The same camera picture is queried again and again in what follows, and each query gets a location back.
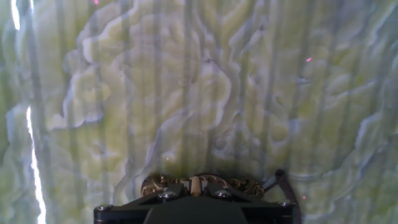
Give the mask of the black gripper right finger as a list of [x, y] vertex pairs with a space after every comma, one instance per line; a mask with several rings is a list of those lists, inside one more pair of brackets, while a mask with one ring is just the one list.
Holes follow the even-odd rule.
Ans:
[[205, 208], [212, 214], [203, 215], [206, 223], [295, 223], [295, 205], [289, 200], [264, 201], [264, 191], [258, 184], [221, 185], [209, 182], [203, 188], [203, 196], [211, 200]]

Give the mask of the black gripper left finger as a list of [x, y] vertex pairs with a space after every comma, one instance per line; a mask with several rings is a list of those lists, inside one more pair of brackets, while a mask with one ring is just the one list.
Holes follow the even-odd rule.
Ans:
[[171, 184], [125, 205], [102, 204], [94, 208], [94, 224], [144, 223], [158, 205], [190, 195], [190, 183]]

